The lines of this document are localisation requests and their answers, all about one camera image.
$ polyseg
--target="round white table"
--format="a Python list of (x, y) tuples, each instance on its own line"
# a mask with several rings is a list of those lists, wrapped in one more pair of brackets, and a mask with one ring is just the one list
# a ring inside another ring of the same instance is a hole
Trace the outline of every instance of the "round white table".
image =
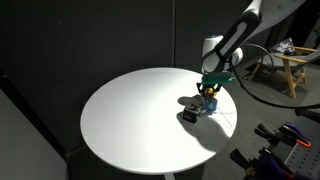
[(198, 166), (223, 150), (237, 123), (235, 104), (221, 88), (216, 112), (195, 124), (182, 120), (181, 102), (198, 93), (202, 75), (151, 68), (120, 76), (98, 89), (81, 114), (89, 148), (124, 171), (166, 175)]

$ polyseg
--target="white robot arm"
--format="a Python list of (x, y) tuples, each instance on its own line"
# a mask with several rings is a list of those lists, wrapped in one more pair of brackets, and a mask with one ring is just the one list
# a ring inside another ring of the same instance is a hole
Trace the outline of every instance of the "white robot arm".
[(239, 46), (253, 35), (279, 23), (305, 0), (253, 0), (225, 36), (207, 38), (203, 45), (203, 73), (222, 72), (229, 68), (228, 59), (233, 54), (233, 64), (242, 59)]

